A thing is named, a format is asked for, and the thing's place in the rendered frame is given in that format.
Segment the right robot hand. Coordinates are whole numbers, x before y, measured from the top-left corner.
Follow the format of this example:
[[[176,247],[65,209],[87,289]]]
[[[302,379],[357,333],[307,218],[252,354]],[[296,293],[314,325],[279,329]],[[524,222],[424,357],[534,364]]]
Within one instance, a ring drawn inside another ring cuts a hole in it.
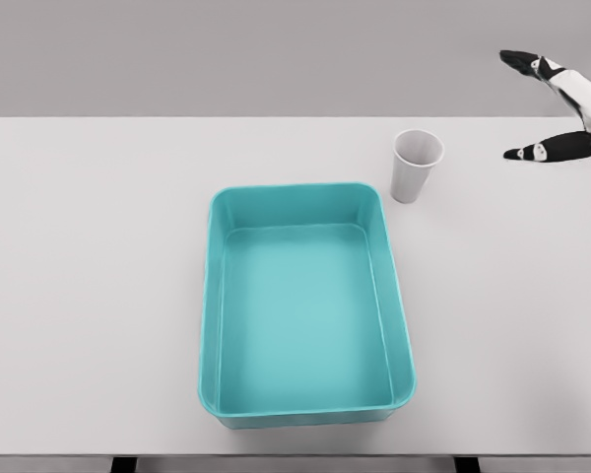
[[[503,49],[499,59],[519,74],[547,85],[580,118],[582,128],[503,153],[506,160],[539,164],[591,158],[591,81],[540,54]]]

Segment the white paper cup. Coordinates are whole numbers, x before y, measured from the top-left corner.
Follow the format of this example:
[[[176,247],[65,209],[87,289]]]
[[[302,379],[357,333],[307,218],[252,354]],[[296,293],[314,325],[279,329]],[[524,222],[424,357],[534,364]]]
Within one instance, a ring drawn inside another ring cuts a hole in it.
[[[397,202],[413,203],[419,198],[433,168],[442,161],[444,144],[429,131],[407,129],[395,136],[392,151],[390,195]]]

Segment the teal plastic basket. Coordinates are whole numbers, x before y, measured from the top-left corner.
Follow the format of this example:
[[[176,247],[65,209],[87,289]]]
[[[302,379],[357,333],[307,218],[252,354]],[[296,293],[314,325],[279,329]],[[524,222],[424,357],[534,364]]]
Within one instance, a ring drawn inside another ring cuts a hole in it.
[[[209,205],[198,396],[232,430],[380,422],[417,375],[380,194],[229,187]]]

